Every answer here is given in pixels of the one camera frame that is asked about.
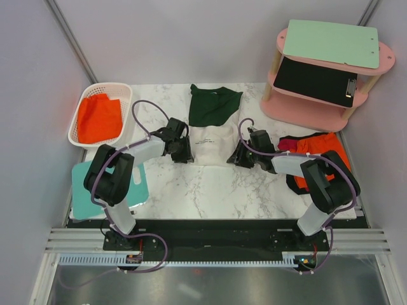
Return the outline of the orange t shirt in basket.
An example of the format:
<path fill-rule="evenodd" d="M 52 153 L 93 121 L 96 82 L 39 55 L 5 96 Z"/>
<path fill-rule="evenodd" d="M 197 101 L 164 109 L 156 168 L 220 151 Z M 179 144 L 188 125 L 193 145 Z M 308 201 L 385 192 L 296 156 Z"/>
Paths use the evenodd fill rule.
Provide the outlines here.
<path fill-rule="evenodd" d="M 119 99 L 106 93 L 86 97 L 78 110 L 78 142 L 94 144 L 117 138 L 123 128 Z"/>

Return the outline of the aluminium frame rail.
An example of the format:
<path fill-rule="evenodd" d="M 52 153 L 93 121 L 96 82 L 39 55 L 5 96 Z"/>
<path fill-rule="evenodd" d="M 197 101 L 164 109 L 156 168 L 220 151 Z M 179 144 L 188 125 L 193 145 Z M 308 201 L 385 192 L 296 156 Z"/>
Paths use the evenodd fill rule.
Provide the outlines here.
<path fill-rule="evenodd" d="M 98 253 L 170 250 L 266 250 L 322 254 L 388 253 L 389 244 L 381 229 L 335 229 L 299 240 L 289 229 L 169 229 L 154 236 L 127 239 L 114 232 L 97 229 L 53 229 L 47 252 Z"/>

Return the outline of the white plastic laundry basket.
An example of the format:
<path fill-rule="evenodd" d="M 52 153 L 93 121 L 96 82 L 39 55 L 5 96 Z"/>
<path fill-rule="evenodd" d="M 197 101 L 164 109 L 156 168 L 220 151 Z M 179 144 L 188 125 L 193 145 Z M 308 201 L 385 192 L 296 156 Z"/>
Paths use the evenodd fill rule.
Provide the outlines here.
<path fill-rule="evenodd" d="M 78 129 L 77 129 L 77 118 L 78 110 L 81 104 L 81 101 L 92 95 L 99 93 L 106 93 L 110 99 L 119 99 L 121 104 L 121 118 L 123 120 L 123 128 L 120 135 L 111 140 L 105 140 L 102 142 L 94 144 L 82 144 L 78 142 Z M 96 83 L 89 86 L 82 93 L 81 98 L 79 99 L 78 106 L 74 113 L 74 116 L 69 127 L 67 137 L 70 143 L 74 146 L 82 147 L 84 149 L 94 149 L 99 147 L 102 144 L 109 144 L 111 146 L 118 147 L 128 141 L 131 137 L 131 131 L 134 127 L 134 121 L 131 118 L 131 105 L 132 105 L 133 91 L 129 85 L 124 83 Z"/>

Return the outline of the teal cutting board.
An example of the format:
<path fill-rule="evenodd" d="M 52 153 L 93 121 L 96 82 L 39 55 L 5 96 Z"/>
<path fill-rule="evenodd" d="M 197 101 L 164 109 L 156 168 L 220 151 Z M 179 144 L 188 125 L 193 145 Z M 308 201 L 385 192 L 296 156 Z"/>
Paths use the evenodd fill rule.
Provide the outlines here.
<path fill-rule="evenodd" d="M 82 162 L 72 169 L 72 220 L 83 221 L 90 219 L 103 219 L 106 217 L 102 207 L 92 203 L 90 192 L 83 186 L 91 161 Z M 126 202 L 131 211 L 147 202 L 149 198 L 148 183 L 144 165 L 140 164 L 133 169 L 130 188 L 127 193 Z"/>

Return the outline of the orange t shirt pile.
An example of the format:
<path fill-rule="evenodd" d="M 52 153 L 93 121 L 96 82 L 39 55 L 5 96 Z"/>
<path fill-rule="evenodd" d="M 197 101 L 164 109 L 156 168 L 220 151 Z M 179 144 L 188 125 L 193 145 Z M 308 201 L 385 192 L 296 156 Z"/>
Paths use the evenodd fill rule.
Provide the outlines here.
<path fill-rule="evenodd" d="M 351 170 L 347 154 L 335 133 L 314 133 L 303 137 L 288 135 L 281 138 L 286 137 L 300 140 L 295 153 L 323 154 L 328 151 L 335 151 L 339 154 L 347 168 Z M 307 183 L 304 178 L 295 176 L 295 180 L 300 187 L 307 187 Z"/>

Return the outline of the black t shirt pile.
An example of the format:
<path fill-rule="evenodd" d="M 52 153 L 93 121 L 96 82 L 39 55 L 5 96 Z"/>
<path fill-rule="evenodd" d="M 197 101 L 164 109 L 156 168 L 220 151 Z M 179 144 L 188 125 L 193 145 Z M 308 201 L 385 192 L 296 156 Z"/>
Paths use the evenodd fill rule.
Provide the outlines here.
<path fill-rule="evenodd" d="M 304 194 L 309 193 L 309 190 L 307 187 L 300 187 L 297 184 L 297 182 L 295 180 L 295 176 L 286 175 L 286 184 L 287 184 L 288 188 L 290 188 L 290 190 L 292 190 L 297 195 L 304 195 Z"/>

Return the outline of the mint green board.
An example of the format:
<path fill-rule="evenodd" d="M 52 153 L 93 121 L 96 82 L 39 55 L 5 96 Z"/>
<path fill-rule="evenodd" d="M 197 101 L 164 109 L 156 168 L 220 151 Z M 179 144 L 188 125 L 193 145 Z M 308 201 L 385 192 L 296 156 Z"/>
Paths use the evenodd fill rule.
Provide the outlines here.
<path fill-rule="evenodd" d="M 292 19 L 283 54 L 376 69 L 380 61 L 378 31 L 374 27 Z"/>

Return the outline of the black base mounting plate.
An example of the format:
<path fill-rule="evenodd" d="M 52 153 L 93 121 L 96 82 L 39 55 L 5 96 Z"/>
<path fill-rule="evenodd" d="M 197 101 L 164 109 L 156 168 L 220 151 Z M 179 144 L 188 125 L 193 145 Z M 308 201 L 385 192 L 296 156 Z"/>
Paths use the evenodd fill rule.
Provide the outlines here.
<path fill-rule="evenodd" d="M 73 250 L 140 251 L 147 262 L 228 263 L 280 261 L 287 252 L 323 254 L 330 234 L 302 237 L 294 220 L 153 220 L 137 221 L 134 238 L 124 238 L 105 220 L 69 222 L 59 233 Z"/>

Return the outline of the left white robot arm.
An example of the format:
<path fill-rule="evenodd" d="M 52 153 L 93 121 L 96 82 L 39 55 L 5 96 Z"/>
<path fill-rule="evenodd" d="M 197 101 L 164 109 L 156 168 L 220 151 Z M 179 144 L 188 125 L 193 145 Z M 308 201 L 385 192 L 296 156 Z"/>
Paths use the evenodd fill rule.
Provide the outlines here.
<path fill-rule="evenodd" d="M 166 126 L 150 133 L 145 139 L 116 149 L 101 145 L 85 176 L 83 186 L 89 191 L 91 202 L 100 206 L 111 227 L 118 232 L 118 243 L 126 250 L 139 244 L 134 231 L 136 220 L 125 202 L 133 168 L 155 158 L 169 155 L 174 163 L 192 163 L 189 127 L 170 118 Z"/>

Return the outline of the dark green t shirt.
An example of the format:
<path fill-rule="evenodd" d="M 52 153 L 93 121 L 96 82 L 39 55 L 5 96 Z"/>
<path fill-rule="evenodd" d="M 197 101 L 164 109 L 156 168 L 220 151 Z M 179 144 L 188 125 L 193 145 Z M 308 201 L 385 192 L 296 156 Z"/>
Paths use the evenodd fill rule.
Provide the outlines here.
<path fill-rule="evenodd" d="M 240 108 L 243 93 L 226 87 L 201 89 L 191 84 L 188 123 L 192 127 L 224 125 Z"/>

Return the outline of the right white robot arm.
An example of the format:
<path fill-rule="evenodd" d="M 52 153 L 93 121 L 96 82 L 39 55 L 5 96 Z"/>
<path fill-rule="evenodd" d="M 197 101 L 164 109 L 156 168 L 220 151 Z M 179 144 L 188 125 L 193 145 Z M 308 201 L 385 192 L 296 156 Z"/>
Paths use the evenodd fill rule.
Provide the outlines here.
<path fill-rule="evenodd" d="M 244 168 L 259 165 L 268 173 L 305 179 L 312 204 L 297 220 L 291 242 L 298 250 L 306 250 L 314 243 L 314 235 L 359 196 L 359 183 L 335 151 L 324 154 L 280 152 L 275 150 L 265 130 L 249 129 L 249 133 L 250 139 L 240 139 L 226 162 Z"/>

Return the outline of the magenta t shirt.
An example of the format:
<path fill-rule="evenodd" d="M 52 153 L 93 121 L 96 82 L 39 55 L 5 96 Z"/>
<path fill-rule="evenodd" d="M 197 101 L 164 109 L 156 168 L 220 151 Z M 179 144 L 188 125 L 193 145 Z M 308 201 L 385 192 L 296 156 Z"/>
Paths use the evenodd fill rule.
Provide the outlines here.
<path fill-rule="evenodd" d="M 279 143 L 277 147 L 279 148 L 280 151 L 290 151 L 292 153 L 295 153 L 297 151 L 297 146 L 299 139 L 292 139 L 292 138 L 281 138 L 279 140 Z"/>

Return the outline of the black clipboard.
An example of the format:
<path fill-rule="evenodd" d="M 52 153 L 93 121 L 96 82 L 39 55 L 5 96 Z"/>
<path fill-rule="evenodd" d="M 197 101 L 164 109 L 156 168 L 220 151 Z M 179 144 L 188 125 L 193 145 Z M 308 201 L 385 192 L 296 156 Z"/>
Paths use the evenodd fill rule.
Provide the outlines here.
<path fill-rule="evenodd" d="M 273 85 L 344 107 L 353 106 L 357 74 L 283 58 Z"/>

